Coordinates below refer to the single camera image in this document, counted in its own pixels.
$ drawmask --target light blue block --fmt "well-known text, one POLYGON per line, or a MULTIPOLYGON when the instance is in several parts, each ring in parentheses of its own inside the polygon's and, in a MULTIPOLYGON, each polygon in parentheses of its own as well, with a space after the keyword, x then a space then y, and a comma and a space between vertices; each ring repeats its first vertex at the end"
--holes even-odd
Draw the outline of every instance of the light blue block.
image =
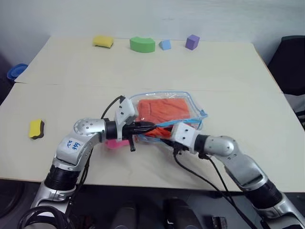
POLYGON ((170 40, 164 40, 164 41, 161 41, 159 43, 159 46, 162 50, 168 50, 168 49, 171 49, 172 46, 171 46, 171 41, 170 40))

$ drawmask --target foam block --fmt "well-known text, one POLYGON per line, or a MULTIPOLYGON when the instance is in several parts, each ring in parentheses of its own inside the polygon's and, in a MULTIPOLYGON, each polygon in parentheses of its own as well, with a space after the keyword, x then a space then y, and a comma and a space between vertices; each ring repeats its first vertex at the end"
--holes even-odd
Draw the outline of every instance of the foam block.
POLYGON ((44 122, 41 119, 36 119, 30 122, 29 137, 37 139, 43 137, 44 122))
POLYGON ((154 52, 156 42, 151 38, 133 37, 130 39, 130 49, 136 52, 154 52))
POLYGON ((168 50, 168 49, 171 49, 172 46, 171 46, 171 41, 170 40, 164 40, 164 41, 161 41, 159 43, 159 46, 162 50, 168 50))
POLYGON ((191 35, 186 39, 185 47, 194 50, 198 46, 200 37, 197 37, 195 35, 191 35))
POLYGON ((111 48, 112 44, 113 44, 113 37, 96 36, 93 38, 94 46, 111 48))

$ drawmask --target black chair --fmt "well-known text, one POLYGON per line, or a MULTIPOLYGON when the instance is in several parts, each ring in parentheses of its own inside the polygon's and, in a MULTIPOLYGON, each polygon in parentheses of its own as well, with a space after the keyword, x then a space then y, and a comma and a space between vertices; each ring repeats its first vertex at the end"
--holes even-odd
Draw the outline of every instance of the black chair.
MULTIPOLYGON (((305 94, 305 36, 283 37, 269 71, 285 94, 305 94)), ((305 110, 296 113, 305 127, 305 110)))

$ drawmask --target green foam block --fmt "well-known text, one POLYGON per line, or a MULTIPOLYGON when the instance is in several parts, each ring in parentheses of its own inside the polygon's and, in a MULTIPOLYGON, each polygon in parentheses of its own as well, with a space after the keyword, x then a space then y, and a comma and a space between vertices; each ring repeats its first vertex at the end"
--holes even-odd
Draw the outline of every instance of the green foam block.
POLYGON ((151 38, 133 37, 130 39, 130 49, 136 52, 154 52, 156 42, 151 38))

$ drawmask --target yellow sponge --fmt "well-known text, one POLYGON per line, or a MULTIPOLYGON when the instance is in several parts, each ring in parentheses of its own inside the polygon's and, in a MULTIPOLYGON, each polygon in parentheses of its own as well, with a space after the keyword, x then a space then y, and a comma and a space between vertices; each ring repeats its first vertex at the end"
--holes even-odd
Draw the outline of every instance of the yellow sponge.
POLYGON ((43 137, 44 122, 36 119, 30 122, 29 137, 32 139, 43 137))
POLYGON ((113 44, 113 37, 96 36, 93 38, 94 46, 102 46, 102 47, 110 48, 112 44, 113 44))

